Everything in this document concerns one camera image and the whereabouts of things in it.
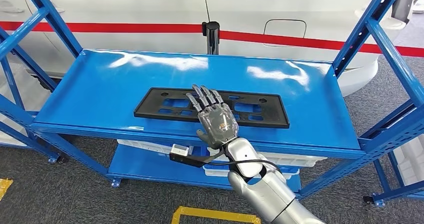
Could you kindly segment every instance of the red stripe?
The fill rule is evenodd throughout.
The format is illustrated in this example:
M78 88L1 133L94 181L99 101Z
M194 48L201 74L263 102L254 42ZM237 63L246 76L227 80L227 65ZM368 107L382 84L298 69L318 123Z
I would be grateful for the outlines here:
M16 30L22 22L0 21L4 30ZM83 33L201 33L201 24L178 23L66 23L72 32ZM48 23L37 24L33 31L53 32Z
M5 30L16 30L22 22L0 21L0 26ZM98 33L201 33L200 24L174 24L174 23L66 23L72 32L98 32ZM53 32L48 23L39 23L33 31ZM313 38L299 38L277 36L260 33L246 33L221 30L220 39L290 45L309 48L324 48L340 50L344 42ZM424 48L396 47L403 56L424 57ZM375 44L364 44L360 52L381 53Z

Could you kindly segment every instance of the yellow floor marking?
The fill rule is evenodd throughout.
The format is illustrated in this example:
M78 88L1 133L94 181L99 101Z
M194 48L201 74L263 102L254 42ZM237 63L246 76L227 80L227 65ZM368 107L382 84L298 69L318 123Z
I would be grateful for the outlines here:
M0 201L2 200L3 196L5 195L8 188L12 185L13 180L8 179L0 179Z
M221 212L221 211L199 209L199 208L188 208L188 207L182 207L182 206L180 206L173 213L171 224L179 224L181 215L202 217L202 218L213 218L213 219L235 221L235 222L241 222L241 223L261 224L261 220L255 215L229 213L229 212Z

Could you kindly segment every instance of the black cable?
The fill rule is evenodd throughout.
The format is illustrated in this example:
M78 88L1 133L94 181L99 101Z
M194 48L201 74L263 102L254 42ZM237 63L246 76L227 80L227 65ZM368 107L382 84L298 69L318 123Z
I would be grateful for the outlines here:
M232 162L226 162L226 163L208 163L208 164L213 166L225 166L225 165L239 164L239 163L268 163L273 165L277 169L277 171L281 173L280 168L275 163L268 160L262 160L262 159L251 159L251 160L232 161Z

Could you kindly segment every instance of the white car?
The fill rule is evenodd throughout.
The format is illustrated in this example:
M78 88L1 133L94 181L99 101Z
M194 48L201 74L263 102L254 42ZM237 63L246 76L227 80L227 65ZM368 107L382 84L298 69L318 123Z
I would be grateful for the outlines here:
M206 53L199 33L129 32L126 23L201 24L217 21L221 30L345 41L370 0L51 0L84 48ZM12 31L35 10L30 0L0 0L0 25ZM390 38L404 20L381 21ZM96 27L108 25L108 32ZM54 32L31 32L20 45L51 76L63 76L74 58ZM337 50L221 40L225 55L332 61ZM343 95L367 84L377 73L378 54L359 53L339 79ZM10 62L19 62L9 56Z

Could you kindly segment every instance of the robotic arm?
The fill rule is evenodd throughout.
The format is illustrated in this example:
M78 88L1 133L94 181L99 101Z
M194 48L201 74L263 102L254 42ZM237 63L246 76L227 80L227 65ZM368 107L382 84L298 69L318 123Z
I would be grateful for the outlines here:
M230 166L229 183L234 191L247 199L264 221L271 224L324 224L296 200L279 168L258 154L247 139L238 137L236 119L219 93L213 89L209 91L204 86L199 88L193 85L193 89L202 105L193 94L186 95L198 111L199 120L206 131L206 134L201 130L196 133L209 147L219 149L219 152L210 157L198 157L188 155L185 147L174 145L170 159L201 167L224 154L230 160L225 164ZM260 175L261 179L253 185L248 184L256 175Z

